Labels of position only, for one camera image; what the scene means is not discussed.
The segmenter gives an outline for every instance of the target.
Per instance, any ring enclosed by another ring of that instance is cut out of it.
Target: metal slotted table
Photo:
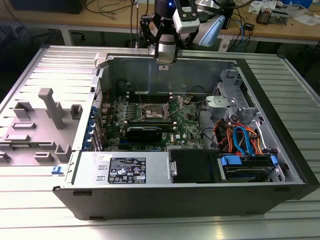
[[[61,105],[83,104],[96,75],[96,53],[112,48],[42,48],[0,105],[0,136],[28,100],[44,108],[39,89],[50,86]],[[199,52],[199,57],[243,58],[320,180],[320,99],[286,59],[276,55]],[[265,215],[81,221],[52,193],[60,179],[52,166],[0,167],[0,234],[3,239],[320,239],[320,190],[282,203]]]

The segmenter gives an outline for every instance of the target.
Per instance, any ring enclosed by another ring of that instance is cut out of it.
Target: gray plastic part
[[[13,129],[35,129],[36,124],[34,122],[15,122],[12,124]]]
[[[52,162],[54,157],[51,155],[51,152],[36,152],[34,159],[38,162]]]
[[[0,151],[5,151],[5,150],[13,150],[13,148],[10,146],[10,144],[1,144]]]
[[[60,160],[60,162],[67,163],[69,162],[72,150],[71,146],[68,144],[66,150],[64,151],[60,145],[55,150],[55,155]]]
[[[66,113],[65,113],[64,109],[62,108],[61,103],[59,101],[55,101],[54,103],[56,105],[56,108],[58,109],[58,112],[61,114],[61,117],[63,117]],[[48,111],[48,109],[45,111],[46,111],[46,114],[48,115],[48,117],[51,119],[51,115],[50,115],[50,112]]]
[[[4,138],[5,141],[12,141],[12,142],[21,142],[30,141],[30,136],[27,134],[7,134]]]
[[[27,112],[33,111],[34,109],[31,107],[28,101],[19,101],[13,111],[18,119],[29,119],[29,115]]]
[[[7,163],[10,160],[10,156],[5,152],[0,152],[0,162]]]
[[[52,88],[41,88],[38,96],[44,101],[48,114],[51,116],[56,129],[63,129],[65,124],[62,121],[61,111],[57,108],[57,105],[52,97],[54,91]]]
[[[42,150],[53,150],[53,149],[56,149],[57,148],[57,145],[56,145],[56,143],[53,141],[53,142],[51,142],[51,143],[49,143],[49,144],[39,144],[39,147],[40,147],[40,149],[42,149]]]
[[[79,120],[82,114],[82,106],[80,104],[73,104],[70,108],[70,114],[73,120]]]
[[[63,129],[57,129],[52,119],[48,118],[45,108],[35,108],[34,111],[28,112],[30,119],[18,119],[15,117],[13,123],[35,123],[36,128],[14,129],[12,124],[8,126],[6,135],[29,135],[30,141],[0,141],[0,151],[6,152],[10,161],[1,162],[0,166],[25,166],[25,165],[58,165],[61,163],[56,156],[55,151],[60,145],[63,150],[67,146],[72,146],[78,129],[80,120],[73,120],[70,109],[64,109],[62,120],[65,124]],[[50,152],[54,158],[52,161],[36,161],[35,152]]]

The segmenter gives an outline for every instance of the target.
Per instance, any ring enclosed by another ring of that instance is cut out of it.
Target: power supply label
[[[145,184],[147,178],[145,157],[112,157],[110,159],[110,184]]]

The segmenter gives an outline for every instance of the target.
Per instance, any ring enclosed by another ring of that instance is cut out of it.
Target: blue drive bracket
[[[241,159],[239,156],[236,155],[224,155],[221,158],[222,166],[226,165],[242,165]]]

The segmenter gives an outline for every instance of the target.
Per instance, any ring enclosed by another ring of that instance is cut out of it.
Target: paper
[[[265,9],[276,9],[277,2],[276,1],[253,1],[250,4],[249,13],[258,14],[261,8]]]
[[[308,26],[313,26],[320,23],[320,19],[315,18],[313,16],[309,16],[309,15],[302,15],[302,16],[295,17],[293,19]]]

